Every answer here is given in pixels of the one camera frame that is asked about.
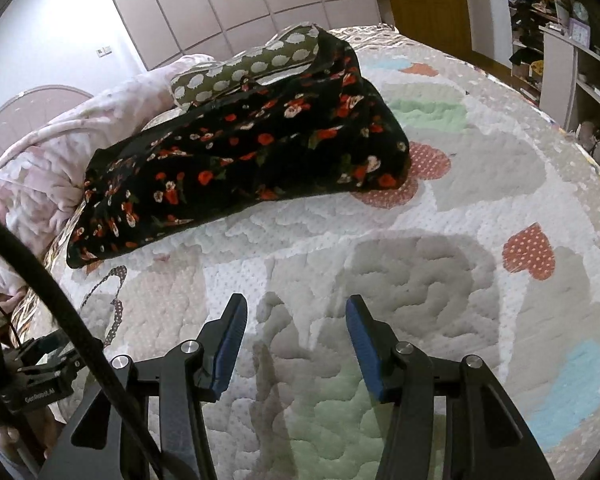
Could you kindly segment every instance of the headboard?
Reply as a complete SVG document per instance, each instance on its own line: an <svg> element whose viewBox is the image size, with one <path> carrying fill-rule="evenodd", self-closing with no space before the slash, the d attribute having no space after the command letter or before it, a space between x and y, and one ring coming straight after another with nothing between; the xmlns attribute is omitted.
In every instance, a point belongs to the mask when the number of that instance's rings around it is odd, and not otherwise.
<svg viewBox="0 0 600 480"><path fill-rule="evenodd" d="M0 156L14 142L92 96L64 85L37 86L0 107Z"/></svg>

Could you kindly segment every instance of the picture frame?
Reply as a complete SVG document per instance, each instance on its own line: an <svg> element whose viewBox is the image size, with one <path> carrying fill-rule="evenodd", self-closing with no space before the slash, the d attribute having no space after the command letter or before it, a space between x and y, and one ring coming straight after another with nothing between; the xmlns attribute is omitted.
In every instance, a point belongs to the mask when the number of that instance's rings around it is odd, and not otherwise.
<svg viewBox="0 0 600 480"><path fill-rule="evenodd" d="M569 19L569 37L584 48L591 44L591 27L575 18Z"/></svg>

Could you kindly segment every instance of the silver bolt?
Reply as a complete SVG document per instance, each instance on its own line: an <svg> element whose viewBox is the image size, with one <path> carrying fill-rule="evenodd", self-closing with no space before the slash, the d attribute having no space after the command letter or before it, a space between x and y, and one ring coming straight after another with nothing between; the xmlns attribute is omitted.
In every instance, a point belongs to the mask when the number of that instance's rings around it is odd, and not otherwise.
<svg viewBox="0 0 600 480"><path fill-rule="evenodd" d="M121 370L129 364L129 358L126 355L119 355L111 360L111 366L116 370Z"/></svg>
<svg viewBox="0 0 600 480"><path fill-rule="evenodd" d="M466 365L469 368L480 368L483 364L483 360L480 359L477 355L468 355L466 357Z"/></svg>
<svg viewBox="0 0 600 480"><path fill-rule="evenodd" d="M411 343L407 343L406 341L400 341L395 346L395 351L400 355L409 355L413 353L413 345Z"/></svg>
<svg viewBox="0 0 600 480"><path fill-rule="evenodd" d="M180 350L182 350L185 354L193 354L193 352L197 352L200 349L200 343L194 341L193 339L190 341L185 341L180 345Z"/></svg>

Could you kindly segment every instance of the black floral fabric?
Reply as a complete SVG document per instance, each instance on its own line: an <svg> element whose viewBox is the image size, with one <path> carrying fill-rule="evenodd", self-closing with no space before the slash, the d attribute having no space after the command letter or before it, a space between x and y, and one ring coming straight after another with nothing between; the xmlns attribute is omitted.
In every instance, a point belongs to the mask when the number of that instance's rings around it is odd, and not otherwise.
<svg viewBox="0 0 600 480"><path fill-rule="evenodd" d="M350 45L319 31L299 75L191 107L98 150L72 232L72 268L267 200L395 189L409 145Z"/></svg>

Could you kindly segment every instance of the patchwork bedspread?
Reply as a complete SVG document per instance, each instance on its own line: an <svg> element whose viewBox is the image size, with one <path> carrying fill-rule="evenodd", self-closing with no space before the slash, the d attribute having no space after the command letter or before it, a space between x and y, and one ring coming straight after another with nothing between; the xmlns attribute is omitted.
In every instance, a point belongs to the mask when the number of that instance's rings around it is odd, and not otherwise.
<svg viewBox="0 0 600 480"><path fill-rule="evenodd" d="M259 204L78 270L64 262L70 222L48 268L109 358L160 356L245 295L232 382L204 407L219 479L374 478L390 407L362 381L351 294L429 354L481 355L557 478L577 478L600 447L596 169L471 65L386 27L336 34L412 142L401 189ZM54 327L33 296L16 318L28 336Z"/></svg>

